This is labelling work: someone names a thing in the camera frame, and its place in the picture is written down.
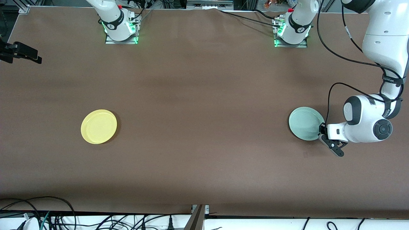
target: plate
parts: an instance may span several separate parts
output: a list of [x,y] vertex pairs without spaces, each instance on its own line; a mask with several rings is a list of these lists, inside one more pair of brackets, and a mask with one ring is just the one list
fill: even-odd
[[105,109],[99,109],[88,114],[81,124],[81,135],[91,144],[102,144],[115,134],[117,118]]
[[299,107],[294,109],[288,124],[294,135],[302,140],[318,139],[319,126],[324,122],[321,114],[310,107]]

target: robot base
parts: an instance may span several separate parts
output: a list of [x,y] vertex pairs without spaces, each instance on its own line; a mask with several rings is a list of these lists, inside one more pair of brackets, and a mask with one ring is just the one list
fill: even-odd
[[[135,13],[134,12],[130,12],[130,16],[131,17],[135,17]],[[115,41],[112,38],[110,38],[106,33],[106,37],[105,37],[105,44],[138,44],[138,39],[139,39],[139,29],[141,28],[141,19],[142,16],[139,15],[137,18],[135,18],[134,20],[130,21],[130,23],[135,23],[135,25],[129,25],[129,27],[131,28],[131,30],[134,30],[135,33],[132,34],[128,39],[125,39],[123,41]]]
[[[279,17],[276,17],[275,19],[271,20],[273,25],[279,25],[281,27],[285,26],[285,19],[284,15],[280,15]],[[273,27],[273,35],[274,35],[274,47],[291,47],[291,48],[307,48],[307,39],[304,38],[304,40],[299,43],[299,44],[289,44],[285,42],[280,36],[277,34],[280,32],[281,28]]]

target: white floor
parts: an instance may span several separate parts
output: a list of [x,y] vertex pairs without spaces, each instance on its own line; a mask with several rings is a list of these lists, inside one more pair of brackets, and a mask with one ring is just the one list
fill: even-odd
[[[77,218],[78,224],[92,225],[102,222],[107,216],[80,216]],[[123,216],[115,216],[114,220],[119,220]],[[128,216],[123,221],[134,225],[134,221],[138,222],[143,216],[138,215]],[[190,215],[173,216],[174,228],[183,228]],[[25,219],[24,218],[3,218],[0,219],[0,230],[16,229]],[[64,223],[74,223],[73,218],[65,217]],[[220,230],[302,230],[305,219],[207,219],[204,221],[204,230],[214,230],[222,227]],[[356,230],[360,219],[310,219],[306,230],[328,230],[326,223],[332,221],[337,225],[339,230]],[[146,223],[146,227],[155,227],[158,230],[166,230],[168,228],[169,217],[161,217],[156,220]],[[108,228],[110,223],[104,224],[102,228]],[[93,227],[77,226],[77,230],[95,230]],[[24,230],[38,230],[38,223],[30,219]],[[409,220],[381,220],[381,219],[366,219],[360,230],[409,230]]]

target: brown table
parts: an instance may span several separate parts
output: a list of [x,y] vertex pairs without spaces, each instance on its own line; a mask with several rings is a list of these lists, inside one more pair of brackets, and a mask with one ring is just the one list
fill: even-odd
[[[368,16],[346,19],[361,43]],[[138,45],[105,45],[97,20],[90,8],[20,15],[10,41],[38,49],[43,63],[0,64],[1,197],[61,196],[78,211],[186,213],[205,203],[219,215],[409,218],[405,102],[389,139],[349,144],[342,158],[289,130],[297,107],[326,114],[334,82],[368,93],[381,84],[378,68],[326,51],[315,28],[307,49],[275,48],[266,25],[155,10]],[[322,15],[320,29],[335,51],[368,61],[339,14]],[[356,94],[334,89],[331,122]],[[81,122],[101,108],[120,128],[88,144]]]

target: white cable label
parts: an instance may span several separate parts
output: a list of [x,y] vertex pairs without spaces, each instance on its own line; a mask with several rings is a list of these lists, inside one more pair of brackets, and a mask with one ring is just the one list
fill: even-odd
[[352,39],[351,33],[349,32],[348,27],[345,27],[346,33],[348,34],[349,38]]

